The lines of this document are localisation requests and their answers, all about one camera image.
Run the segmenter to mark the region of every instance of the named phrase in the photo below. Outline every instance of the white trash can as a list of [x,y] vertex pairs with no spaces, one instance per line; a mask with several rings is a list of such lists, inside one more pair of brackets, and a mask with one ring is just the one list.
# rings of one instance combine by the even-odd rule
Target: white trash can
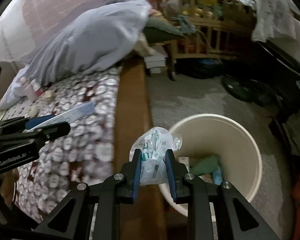
[[[220,157],[223,179],[231,182],[251,202],[256,195],[262,176],[262,161],[258,146],[248,131],[230,118],[218,114],[197,114],[175,124],[169,131],[181,134],[180,156],[201,158],[211,154]],[[164,198],[179,213],[188,216],[187,204],[175,204],[169,185],[159,185]],[[211,209],[212,221],[215,221]]]

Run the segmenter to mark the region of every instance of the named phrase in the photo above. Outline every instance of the concrete floor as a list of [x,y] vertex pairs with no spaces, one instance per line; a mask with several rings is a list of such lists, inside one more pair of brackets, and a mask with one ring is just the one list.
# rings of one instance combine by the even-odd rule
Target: concrete floor
[[169,129],[190,115],[214,113],[237,121],[249,131],[263,164],[261,185],[252,205],[280,239],[290,239],[294,224],[291,179],[281,145],[268,128],[270,112],[229,95],[219,77],[199,80],[178,75],[178,81],[173,82],[162,73],[148,77],[147,85],[154,126]]

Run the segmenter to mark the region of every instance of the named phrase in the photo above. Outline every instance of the clothes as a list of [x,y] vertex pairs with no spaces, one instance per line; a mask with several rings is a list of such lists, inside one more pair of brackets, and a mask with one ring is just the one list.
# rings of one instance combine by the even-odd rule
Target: clothes
[[193,23],[181,14],[176,17],[172,17],[172,20],[179,23],[179,29],[184,35],[191,35],[197,32],[197,28],[193,25]]
[[67,73],[91,74],[124,58],[145,27],[150,9],[146,0],[125,0],[81,14],[18,72],[0,101],[0,110],[13,106],[24,96],[21,77],[48,85]]
[[268,38],[296,39],[294,18],[287,0],[239,0],[257,11],[257,24],[251,40],[266,42]]

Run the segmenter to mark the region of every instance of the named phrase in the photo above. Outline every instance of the blue gripper pad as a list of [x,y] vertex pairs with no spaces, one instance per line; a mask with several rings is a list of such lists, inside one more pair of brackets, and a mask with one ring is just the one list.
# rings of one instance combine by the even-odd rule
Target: blue gripper pad
[[132,200],[135,202],[138,196],[138,191],[139,191],[139,184],[140,184],[140,175],[141,175],[141,150],[136,149],[133,155],[133,159],[138,158],[137,161],[137,166],[136,166],[136,172],[134,173],[134,178],[133,178],[133,187],[132,187]]
[[166,169],[167,169],[167,176],[168,176],[168,182],[169,182],[169,188],[170,188],[170,194],[171,197],[173,198],[173,201],[175,202],[177,199],[177,190],[176,190],[176,180],[172,171],[172,162],[175,162],[176,159],[171,160],[169,158],[169,152],[172,150],[167,150],[166,151]]
[[50,115],[40,116],[40,117],[36,117],[36,118],[31,118],[28,122],[26,122],[25,127],[27,130],[30,130],[30,129],[36,127],[38,124],[41,124],[41,123],[51,119],[52,117],[55,117],[55,115],[50,114]]

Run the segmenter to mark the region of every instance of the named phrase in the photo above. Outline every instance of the crumpled plastic bag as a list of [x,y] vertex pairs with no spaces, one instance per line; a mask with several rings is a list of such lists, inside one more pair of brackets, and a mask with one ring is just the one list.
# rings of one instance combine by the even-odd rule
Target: crumpled plastic bag
[[180,135],[174,138],[162,127],[154,127],[135,141],[130,150],[132,161],[134,150],[141,149],[140,186],[168,183],[165,154],[167,149],[180,149],[182,139]]
[[287,0],[239,0],[257,11],[257,24],[252,41],[266,42],[268,38],[288,36],[296,39],[293,15]]

